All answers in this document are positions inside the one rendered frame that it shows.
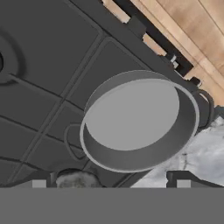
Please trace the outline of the small silver stove knob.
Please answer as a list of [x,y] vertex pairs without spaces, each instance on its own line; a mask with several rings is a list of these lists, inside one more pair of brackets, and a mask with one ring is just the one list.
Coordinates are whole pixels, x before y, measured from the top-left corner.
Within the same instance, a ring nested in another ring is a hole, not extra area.
[[174,69],[176,69],[179,66],[179,63],[176,61],[177,56],[175,54],[173,54],[172,58],[171,58],[171,63],[174,67]]

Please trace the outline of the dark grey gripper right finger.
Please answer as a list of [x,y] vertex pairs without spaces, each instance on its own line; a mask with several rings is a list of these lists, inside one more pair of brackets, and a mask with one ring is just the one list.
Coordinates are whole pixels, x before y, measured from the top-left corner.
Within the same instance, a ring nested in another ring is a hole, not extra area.
[[218,185],[204,179],[196,177],[189,171],[168,171],[166,173],[167,188],[202,188],[202,187],[218,187],[223,188],[223,185]]

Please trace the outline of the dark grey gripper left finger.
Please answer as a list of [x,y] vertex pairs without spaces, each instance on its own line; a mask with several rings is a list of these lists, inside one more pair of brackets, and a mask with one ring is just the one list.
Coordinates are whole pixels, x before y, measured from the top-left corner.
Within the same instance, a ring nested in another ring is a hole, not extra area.
[[26,178],[2,185],[2,188],[23,187],[23,188],[51,188],[55,187],[54,171],[35,171]]

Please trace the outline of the grey mottled round object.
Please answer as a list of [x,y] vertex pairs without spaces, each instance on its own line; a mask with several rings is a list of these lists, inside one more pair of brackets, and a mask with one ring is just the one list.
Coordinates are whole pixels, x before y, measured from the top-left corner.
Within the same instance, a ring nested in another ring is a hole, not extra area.
[[100,180],[93,173],[74,168],[60,171],[55,183],[58,188],[102,187]]

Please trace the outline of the dark grey stove hob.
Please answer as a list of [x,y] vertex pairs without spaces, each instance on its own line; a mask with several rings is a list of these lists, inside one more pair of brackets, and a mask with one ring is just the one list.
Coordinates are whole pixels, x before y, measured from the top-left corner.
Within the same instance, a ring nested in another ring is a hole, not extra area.
[[85,157],[75,126],[91,94],[124,72],[152,71],[197,89],[144,43],[148,21],[131,1],[116,1],[129,21],[102,0],[0,0],[0,187],[72,168],[93,173],[105,187],[128,187],[159,167],[103,169]]

